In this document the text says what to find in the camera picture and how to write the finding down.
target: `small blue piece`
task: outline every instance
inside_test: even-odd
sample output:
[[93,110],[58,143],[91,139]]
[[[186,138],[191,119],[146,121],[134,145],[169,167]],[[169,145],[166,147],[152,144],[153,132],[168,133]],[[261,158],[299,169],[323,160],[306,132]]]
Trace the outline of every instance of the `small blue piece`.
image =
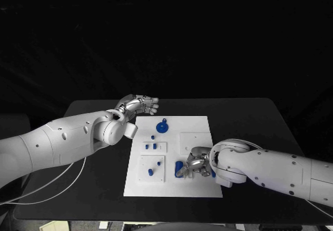
[[175,177],[176,177],[176,178],[185,177],[185,176],[178,177],[178,171],[181,170],[181,168],[182,168],[183,166],[185,166],[183,162],[182,162],[182,161],[178,161],[178,162],[176,162],[176,168],[175,168]]
[[217,177],[217,173],[215,173],[215,171],[212,170],[212,177],[215,178]]
[[163,121],[156,125],[156,130],[160,132],[160,133],[166,133],[168,130],[169,130],[169,125],[168,125],[168,120],[163,119]]

